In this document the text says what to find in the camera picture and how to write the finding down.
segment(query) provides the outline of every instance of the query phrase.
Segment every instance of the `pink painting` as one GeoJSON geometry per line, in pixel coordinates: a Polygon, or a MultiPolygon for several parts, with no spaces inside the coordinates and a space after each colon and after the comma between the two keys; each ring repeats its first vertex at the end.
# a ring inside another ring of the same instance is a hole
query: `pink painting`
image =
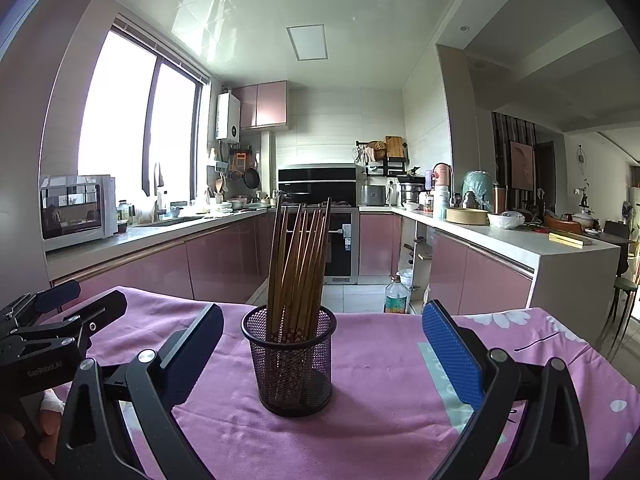
{"type": "Polygon", "coordinates": [[[511,187],[533,191],[533,148],[511,141],[511,187]]]}

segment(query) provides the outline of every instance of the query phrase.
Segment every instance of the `sink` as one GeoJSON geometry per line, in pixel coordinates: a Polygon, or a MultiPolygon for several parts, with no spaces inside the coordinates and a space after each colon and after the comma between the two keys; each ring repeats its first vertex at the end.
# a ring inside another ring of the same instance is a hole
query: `sink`
{"type": "Polygon", "coordinates": [[[130,228],[141,228],[141,227],[164,227],[175,224],[182,224],[184,222],[191,222],[193,220],[199,220],[203,218],[202,216],[183,216],[180,218],[167,218],[166,220],[161,220],[159,222],[153,222],[151,224],[141,224],[141,225],[132,225],[130,228]]]}

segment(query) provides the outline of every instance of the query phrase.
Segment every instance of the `orange cutting board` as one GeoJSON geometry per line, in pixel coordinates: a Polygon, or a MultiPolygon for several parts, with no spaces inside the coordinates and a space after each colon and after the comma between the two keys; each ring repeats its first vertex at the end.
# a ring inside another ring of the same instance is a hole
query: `orange cutting board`
{"type": "Polygon", "coordinates": [[[386,156],[398,156],[404,158],[402,137],[385,137],[386,156]]]}

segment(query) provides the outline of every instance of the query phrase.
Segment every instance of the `water heater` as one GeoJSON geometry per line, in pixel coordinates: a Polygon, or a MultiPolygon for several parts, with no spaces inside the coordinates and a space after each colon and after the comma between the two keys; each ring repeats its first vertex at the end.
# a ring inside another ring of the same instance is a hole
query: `water heater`
{"type": "Polygon", "coordinates": [[[240,101],[231,92],[218,96],[218,116],[216,119],[216,140],[239,142],[240,101]]]}

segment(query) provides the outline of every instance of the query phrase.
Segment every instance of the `square ceiling light panel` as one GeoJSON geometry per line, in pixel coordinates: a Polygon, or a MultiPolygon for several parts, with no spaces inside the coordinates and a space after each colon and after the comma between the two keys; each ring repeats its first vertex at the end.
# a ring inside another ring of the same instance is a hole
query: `square ceiling light panel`
{"type": "Polygon", "coordinates": [[[287,27],[287,32],[298,61],[328,59],[324,25],[287,27]]]}

